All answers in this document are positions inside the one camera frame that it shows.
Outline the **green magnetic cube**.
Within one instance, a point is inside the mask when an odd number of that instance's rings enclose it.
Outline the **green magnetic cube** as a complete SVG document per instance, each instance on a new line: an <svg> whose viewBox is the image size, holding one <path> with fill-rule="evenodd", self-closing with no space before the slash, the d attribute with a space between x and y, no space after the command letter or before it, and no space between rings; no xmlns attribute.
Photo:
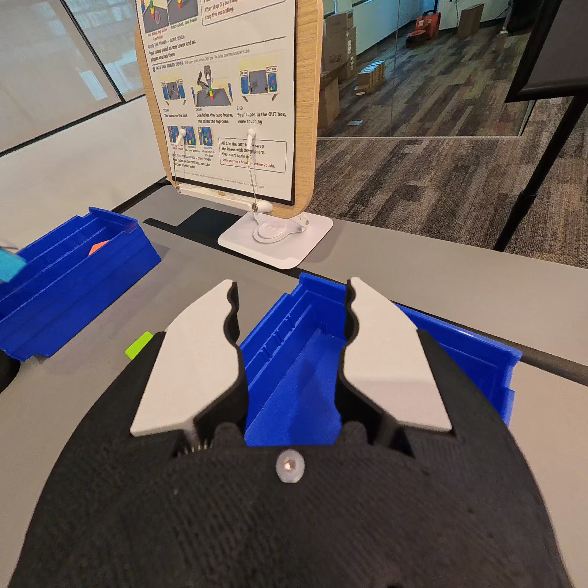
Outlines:
<svg viewBox="0 0 588 588"><path fill-rule="evenodd" d="M153 334L151 332L144 332L141 334L133 343L127 347L127 349L125 349L125 355L127 358L131 361L135 359L152 338Z"/></svg>

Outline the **wooden instruction sign board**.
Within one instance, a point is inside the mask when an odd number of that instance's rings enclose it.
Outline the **wooden instruction sign board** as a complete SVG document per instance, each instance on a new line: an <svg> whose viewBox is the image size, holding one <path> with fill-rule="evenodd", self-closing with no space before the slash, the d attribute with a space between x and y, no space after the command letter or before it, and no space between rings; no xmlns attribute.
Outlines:
<svg viewBox="0 0 588 588"><path fill-rule="evenodd" d="M289 219L312 199L320 1L133 1L138 67L167 179Z"/></svg>

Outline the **black sign stand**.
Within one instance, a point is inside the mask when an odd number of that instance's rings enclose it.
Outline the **black sign stand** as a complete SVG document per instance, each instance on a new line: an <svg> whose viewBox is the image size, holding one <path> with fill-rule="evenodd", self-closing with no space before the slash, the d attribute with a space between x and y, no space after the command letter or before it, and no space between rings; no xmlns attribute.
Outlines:
<svg viewBox="0 0 588 588"><path fill-rule="evenodd" d="M503 252L587 107L587 1L544 1L505 102L571 97L494 251Z"/></svg>

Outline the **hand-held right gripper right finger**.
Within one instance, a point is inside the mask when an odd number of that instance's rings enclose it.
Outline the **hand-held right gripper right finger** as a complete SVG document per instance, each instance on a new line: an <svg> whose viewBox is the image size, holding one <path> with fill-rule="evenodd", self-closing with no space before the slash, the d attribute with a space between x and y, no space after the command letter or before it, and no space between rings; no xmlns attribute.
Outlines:
<svg viewBox="0 0 588 588"><path fill-rule="evenodd" d="M421 333L396 304L359 277L346 284L334 404L342 426L360 423L372 445L401 445L407 429L448 434L452 423Z"/></svg>

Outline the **small red floor appliance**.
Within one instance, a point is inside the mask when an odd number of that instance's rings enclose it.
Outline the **small red floor appliance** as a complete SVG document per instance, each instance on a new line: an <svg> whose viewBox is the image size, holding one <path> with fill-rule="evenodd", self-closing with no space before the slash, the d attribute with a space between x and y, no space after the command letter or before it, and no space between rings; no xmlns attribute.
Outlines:
<svg viewBox="0 0 588 588"><path fill-rule="evenodd" d="M439 35L442 14L440 11L427 11L421 15L415 25L415 30L406 35L407 48L416 48L434 40Z"/></svg>

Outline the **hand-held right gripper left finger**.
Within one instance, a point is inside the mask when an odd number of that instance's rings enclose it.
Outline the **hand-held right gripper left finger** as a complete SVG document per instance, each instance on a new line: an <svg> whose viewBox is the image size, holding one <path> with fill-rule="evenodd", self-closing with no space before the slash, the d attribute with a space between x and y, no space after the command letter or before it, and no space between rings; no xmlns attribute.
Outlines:
<svg viewBox="0 0 588 588"><path fill-rule="evenodd" d="M210 445L222 423L245 434L249 392L238 311L238 285L225 279L171 322L130 427L133 437L181 431L190 445Z"/></svg>

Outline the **window with roller blind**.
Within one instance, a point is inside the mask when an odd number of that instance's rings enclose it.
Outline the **window with roller blind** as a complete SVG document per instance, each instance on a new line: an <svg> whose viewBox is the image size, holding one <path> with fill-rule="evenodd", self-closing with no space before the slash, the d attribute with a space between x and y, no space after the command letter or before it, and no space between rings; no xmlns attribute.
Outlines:
<svg viewBox="0 0 588 588"><path fill-rule="evenodd" d="M1 153L143 95L133 1L1 1Z"/></svg>

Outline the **small cardboard box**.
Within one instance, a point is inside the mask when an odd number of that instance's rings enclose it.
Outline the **small cardboard box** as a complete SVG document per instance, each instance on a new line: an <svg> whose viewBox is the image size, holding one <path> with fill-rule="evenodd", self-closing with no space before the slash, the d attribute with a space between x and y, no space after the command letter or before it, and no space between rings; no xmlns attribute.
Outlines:
<svg viewBox="0 0 588 588"><path fill-rule="evenodd" d="M461 10L459 13L459 23L457 37L459 40L465 40L478 32L481 25L481 16L484 10L484 3L478 3Z"/></svg>

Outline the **blue plastic bin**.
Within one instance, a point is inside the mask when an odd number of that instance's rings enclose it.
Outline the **blue plastic bin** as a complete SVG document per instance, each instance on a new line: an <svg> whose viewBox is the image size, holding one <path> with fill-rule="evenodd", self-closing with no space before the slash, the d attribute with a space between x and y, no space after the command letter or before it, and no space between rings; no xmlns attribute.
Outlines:
<svg viewBox="0 0 588 588"><path fill-rule="evenodd" d="M19 255L27 266L1 283L1 350L20 362L54 355L161 261L136 219L92 207Z"/></svg>
<svg viewBox="0 0 588 588"><path fill-rule="evenodd" d="M240 344L249 390L250 447L332 445L341 430L334 404L346 287L309 273L284 294ZM523 353L411 307L401 310L429 332L509 424L511 378Z"/></svg>

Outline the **flat cardboard box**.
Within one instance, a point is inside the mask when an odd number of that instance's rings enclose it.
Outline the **flat cardboard box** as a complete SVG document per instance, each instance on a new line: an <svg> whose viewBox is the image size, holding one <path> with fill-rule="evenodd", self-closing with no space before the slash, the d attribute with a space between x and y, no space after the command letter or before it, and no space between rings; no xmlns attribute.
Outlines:
<svg viewBox="0 0 588 588"><path fill-rule="evenodd" d="M356 96L375 93L385 81L385 61L375 61L357 74Z"/></svg>

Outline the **stacked cardboard boxes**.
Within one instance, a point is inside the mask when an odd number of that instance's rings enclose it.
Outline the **stacked cardboard boxes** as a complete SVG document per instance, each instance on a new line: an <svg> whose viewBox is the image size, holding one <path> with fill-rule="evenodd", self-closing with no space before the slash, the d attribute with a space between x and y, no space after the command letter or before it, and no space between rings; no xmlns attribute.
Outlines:
<svg viewBox="0 0 588 588"><path fill-rule="evenodd" d="M356 75L356 27L352 10L325 19L322 40L318 129L327 129L339 116L339 84Z"/></svg>

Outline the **teal magnetic cube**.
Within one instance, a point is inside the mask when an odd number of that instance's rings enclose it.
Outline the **teal magnetic cube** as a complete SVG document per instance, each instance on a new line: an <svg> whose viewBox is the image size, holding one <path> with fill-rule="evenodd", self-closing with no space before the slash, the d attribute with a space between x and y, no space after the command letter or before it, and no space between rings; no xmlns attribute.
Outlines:
<svg viewBox="0 0 588 588"><path fill-rule="evenodd" d="M1 282L8 283L15 278L26 266L27 261L16 251L1 246Z"/></svg>

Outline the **white sign stand base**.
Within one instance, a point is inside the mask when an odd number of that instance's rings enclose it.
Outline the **white sign stand base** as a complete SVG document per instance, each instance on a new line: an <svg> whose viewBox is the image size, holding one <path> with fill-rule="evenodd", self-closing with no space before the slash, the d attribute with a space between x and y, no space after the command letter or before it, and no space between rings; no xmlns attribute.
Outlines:
<svg viewBox="0 0 588 588"><path fill-rule="evenodd" d="M334 226L331 218L307 212L275 217L267 201L236 203L245 214L220 233L217 244L276 269L299 266Z"/></svg>

